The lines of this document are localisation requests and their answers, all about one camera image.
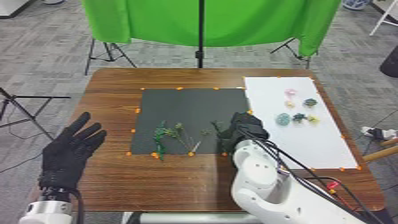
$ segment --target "floor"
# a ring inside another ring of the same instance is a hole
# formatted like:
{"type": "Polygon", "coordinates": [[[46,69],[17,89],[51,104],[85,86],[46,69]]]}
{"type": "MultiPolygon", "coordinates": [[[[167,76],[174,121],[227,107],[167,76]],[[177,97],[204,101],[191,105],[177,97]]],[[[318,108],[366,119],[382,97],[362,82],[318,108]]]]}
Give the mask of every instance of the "floor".
{"type": "MultiPolygon", "coordinates": [[[[382,25],[376,35],[367,36],[380,14],[371,8],[353,12],[339,9],[330,32],[312,58],[310,70],[325,85],[357,146],[366,150],[369,139],[358,137],[362,126],[398,109],[398,79],[378,72],[378,65],[398,44],[398,29],[382,25]]],[[[0,86],[12,94],[71,96],[55,100],[42,111],[39,122],[49,132],[58,133],[76,106],[90,76],[83,76],[85,57],[90,42],[80,0],[58,6],[35,1],[14,19],[0,20],[0,86]]],[[[286,49],[270,55],[279,44],[236,48],[213,48],[206,51],[206,67],[303,68],[286,49]]],[[[161,43],[133,41],[122,49],[138,67],[193,67],[195,48],[161,43]]],[[[120,59],[111,65],[92,63],[94,71],[103,66],[126,67],[120,59]]],[[[40,101],[21,101],[28,110],[40,101]]],[[[19,118],[7,110],[5,121],[19,118]]],[[[398,128],[398,113],[376,124],[380,128],[398,128]]],[[[48,144],[30,124],[21,124],[0,132],[0,170],[35,156],[48,144]]],[[[369,152],[378,149],[369,144],[369,152]]],[[[398,223],[398,155],[369,163],[373,175],[383,189],[385,207],[398,223]]],[[[40,158],[16,169],[0,173],[0,223],[16,223],[28,203],[28,194],[39,175],[40,158]]],[[[87,223],[117,223],[120,213],[88,213],[87,223]]]]}

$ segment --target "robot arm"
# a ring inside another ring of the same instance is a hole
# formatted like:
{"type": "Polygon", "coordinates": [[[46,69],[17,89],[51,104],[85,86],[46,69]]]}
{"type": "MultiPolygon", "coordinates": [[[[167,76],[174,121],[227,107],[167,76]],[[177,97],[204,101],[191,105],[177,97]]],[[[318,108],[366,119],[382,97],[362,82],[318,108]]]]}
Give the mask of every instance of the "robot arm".
{"type": "Polygon", "coordinates": [[[364,223],[277,168],[271,157],[252,140],[238,143],[232,161],[238,167],[232,199],[261,223],[364,223]]]}
{"type": "Polygon", "coordinates": [[[62,188],[48,188],[37,202],[30,203],[19,224],[71,224],[69,192],[62,188]]]}

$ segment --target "small figurine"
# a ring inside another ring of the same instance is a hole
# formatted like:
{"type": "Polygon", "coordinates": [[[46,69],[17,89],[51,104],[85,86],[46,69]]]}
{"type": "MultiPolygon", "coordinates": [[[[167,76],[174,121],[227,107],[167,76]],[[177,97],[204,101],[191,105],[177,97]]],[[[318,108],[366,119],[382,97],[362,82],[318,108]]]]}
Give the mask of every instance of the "small figurine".
{"type": "Polygon", "coordinates": [[[284,102],[284,105],[287,108],[295,108],[295,103],[289,100],[284,102]]]}
{"type": "Polygon", "coordinates": [[[303,120],[303,119],[307,119],[305,114],[300,114],[300,113],[298,113],[298,114],[293,115],[293,119],[291,119],[291,120],[293,120],[295,122],[302,123],[302,120],[303,120]]]}
{"type": "Polygon", "coordinates": [[[307,115],[307,121],[316,124],[319,122],[319,118],[312,115],[307,115]]]}
{"type": "Polygon", "coordinates": [[[316,100],[312,98],[303,101],[303,105],[307,107],[312,107],[316,104],[318,104],[318,102],[316,102],[316,100]]]}
{"type": "Polygon", "coordinates": [[[277,115],[275,122],[280,126],[287,126],[289,124],[289,115],[286,113],[277,115]]]}
{"type": "Polygon", "coordinates": [[[286,89],[284,94],[287,95],[287,98],[291,98],[291,96],[295,96],[295,94],[296,94],[296,90],[286,89]]]}

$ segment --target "chair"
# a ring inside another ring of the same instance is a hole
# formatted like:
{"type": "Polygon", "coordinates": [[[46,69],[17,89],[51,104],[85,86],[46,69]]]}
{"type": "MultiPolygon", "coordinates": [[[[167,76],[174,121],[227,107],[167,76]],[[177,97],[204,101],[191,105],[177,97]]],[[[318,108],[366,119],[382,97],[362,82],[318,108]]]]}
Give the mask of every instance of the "chair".
{"type": "Polygon", "coordinates": [[[373,30],[371,30],[369,36],[373,36],[373,34],[374,34],[374,32],[376,32],[376,29],[378,29],[382,23],[387,23],[389,25],[398,26],[396,23],[385,21],[385,17],[387,17],[387,15],[389,15],[389,12],[390,12],[390,10],[392,10],[396,4],[398,4],[398,0],[394,0],[394,2],[390,3],[390,6],[389,6],[389,8],[387,8],[387,10],[385,10],[385,12],[383,12],[383,14],[382,14],[382,18],[380,18],[380,20],[378,20],[378,22],[376,22],[376,26],[374,26],[374,28],[373,28],[373,30]]]}

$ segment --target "green backdrop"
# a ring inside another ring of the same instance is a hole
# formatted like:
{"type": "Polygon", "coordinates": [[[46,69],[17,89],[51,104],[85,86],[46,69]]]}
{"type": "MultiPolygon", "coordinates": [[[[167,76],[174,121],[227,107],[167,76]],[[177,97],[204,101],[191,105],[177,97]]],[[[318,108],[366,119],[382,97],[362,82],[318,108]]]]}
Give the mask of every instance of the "green backdrop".
{"type": "MultiPolygon", "coordinates": [[[[199,0],[81,0],[92,36],[197,46],[199,0]]],[[[326,34],[341,0],[206,0],[206,47],[300,40],[310,56],[326,34]]]]}

